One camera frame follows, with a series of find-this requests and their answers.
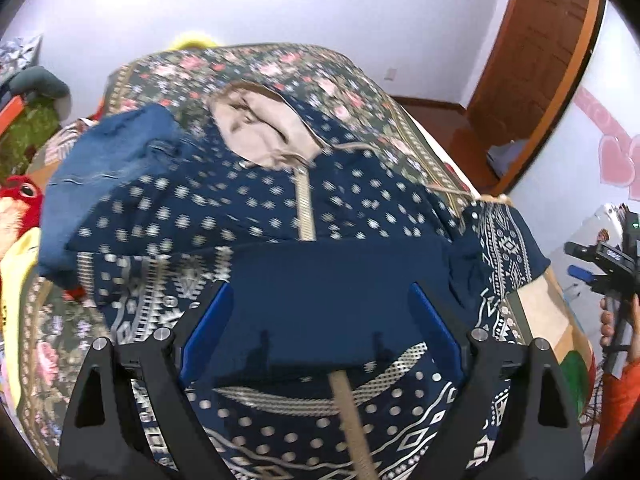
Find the metal screw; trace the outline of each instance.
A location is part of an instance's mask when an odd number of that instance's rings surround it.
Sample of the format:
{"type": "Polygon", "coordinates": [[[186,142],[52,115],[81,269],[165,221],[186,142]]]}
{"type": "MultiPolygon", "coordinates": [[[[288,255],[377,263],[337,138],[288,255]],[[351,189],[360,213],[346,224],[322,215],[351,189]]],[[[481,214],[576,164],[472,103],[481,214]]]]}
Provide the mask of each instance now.
{"type": "Polygon", "coordinates": [[[489,334],[484,328],[475,328],[471,331],[471,337],[476,341],[486,341],[489,339],[489,334]]]}
{"type": "Polygon", "coordinates": [[[156,328],[156,331],[154,332],[154,339],[157,339],[158,341],[164,341],[170,335],[171,335],[171,330],[169,330],[165,326],[162,326],[160,328],[156,328]]]}
{"type": "Polygon", "coordinates": [[[96,350],[102,350],[105,346],[107,346],[107,338],[105,337],[99,337],[98,339],[96,339],[94,341],[94,344],[92,344],[92,346],[96,349],[96,350]]]}
{"type": "Polygon", "coordinates": [[[536,343],[536,346],[540,349],[540,350],[549,350],[551,348],[551,345],[549,344],[549,341],[547,341],[546,339],[544,339],[543,337],[537,337],[534,339],[534,342],[536,343]]]}

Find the floral bedspread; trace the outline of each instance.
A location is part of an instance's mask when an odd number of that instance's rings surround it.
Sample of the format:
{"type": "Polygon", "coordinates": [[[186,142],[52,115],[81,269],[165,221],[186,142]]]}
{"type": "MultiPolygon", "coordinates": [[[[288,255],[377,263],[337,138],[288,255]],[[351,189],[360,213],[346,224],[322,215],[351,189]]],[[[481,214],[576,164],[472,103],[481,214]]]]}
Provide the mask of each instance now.
{"type": "MultiPolygon", "coordinates": [[[[319,46],[271,43],[151,54],[111,76],[107,114],[158,102],[197,136],[209,113],[208,95],[235,80],[273,86],[336,117],[360,140],[377,145],[381,158],[412,182],[466,188],[395,100],[347,57],[319,46]]],[[[468,205],[457,194],[442,198],[456,213],[468,205]]]]}
{"type": "Polygon", "coordinates": [[[54,470],[76,377],[91,341],[107,336],[102,314],[35,272],[21,300],[18,420],[40,460],[54,470]]]}
{"type": "MultiPolygon", "coordinates": [[[[380,147],[386,162],[411,181],[465,189],[393,99],[347,58],[317,46],[261,44],[151,54],[112,75],[106,112],[158,102],[199,136],[207,95],[238,79],[272,85],[335,116],[361,140],[380,147]]],[[[458,194],[442,198],[456,213],[467,205],[458,194]]],[[[21,308],[17,415],[34,451],[53,470],[82,361],[91,341],[108,330],[97,309],[36,275],[25,284],[21,308]]],[[[160,445],[161,436],[149,438],[152,446],[160,445]]]]}

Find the orange sleeve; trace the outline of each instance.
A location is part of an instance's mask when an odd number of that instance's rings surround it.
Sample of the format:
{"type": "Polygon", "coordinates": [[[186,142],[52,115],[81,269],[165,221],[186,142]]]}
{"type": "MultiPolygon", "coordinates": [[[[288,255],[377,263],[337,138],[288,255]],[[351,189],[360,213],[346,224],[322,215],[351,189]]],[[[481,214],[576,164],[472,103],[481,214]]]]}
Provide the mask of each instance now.
{"type": "Polygon", "coordinates": [[[602,379],[602,412],[595,457],[598,459],[618,434],[640,397],[640,361],[629,364],[620,379],[606,374],[602,379]]]}

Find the toy bird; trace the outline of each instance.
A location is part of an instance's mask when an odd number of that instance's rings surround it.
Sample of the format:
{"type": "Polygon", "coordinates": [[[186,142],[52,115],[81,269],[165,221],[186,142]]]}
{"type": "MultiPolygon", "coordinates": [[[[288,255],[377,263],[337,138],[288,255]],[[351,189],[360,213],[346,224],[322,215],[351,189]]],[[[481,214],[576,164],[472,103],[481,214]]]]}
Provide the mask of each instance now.
{"type": "Polygon", "coordinates": [[[0,260],[16,240],[40,224],[42,199],[27,176],[10,176],[0,187],[0,260]]]}

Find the white wall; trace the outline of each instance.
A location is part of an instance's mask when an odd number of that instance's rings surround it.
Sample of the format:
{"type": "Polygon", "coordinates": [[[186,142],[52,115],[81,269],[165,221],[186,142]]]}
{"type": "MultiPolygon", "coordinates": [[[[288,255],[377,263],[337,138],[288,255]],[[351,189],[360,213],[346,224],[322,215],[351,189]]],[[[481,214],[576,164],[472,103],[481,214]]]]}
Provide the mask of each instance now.
{"type": "MultiPolygon", "coordinates": [[[[607,4],[593,56],[581,81],[629,136],[640,134],[640,52],[615,7],[607,4]]],[[[604,203],[626,203],[628,189],[600,181],[602,132],[571,103],[549,141],[511,192],[545,254],[558,248],[604,203]]]]}
{"type": "Polygon", "coordinates": [[[502,19],[504,18],[504,13],[507,10],[508,3],[509,0],[495,1],[494,13],[491,21],[489,22],[489,26],[486,29],[486,34],[484,35],[484,40],[482,40],[480,50],[478,50],[478,54],[476,55],[476,62],[474,63],[469,79],[467,80],[465,88],[462,91],[462,96],[460,97],[460,104],[465,108],[469,106],[471,98],[474,96],[476,87],[482,77],[482,72],[484,72],[486,62],[489,60],[489,56],[494,49],[495,40],[498,37],[498,32],[500,31],[500,26],[502,25],[502,19]]]}
{"type": "Polygon", "coordinates": [[[391,94],[458,102],[495,11],[496,0],[26,0],[3,39],[44,33],[40,61],[70,86],[70,119],[95,110],[119,65],[190,30],[321,44],[391,94]]]}

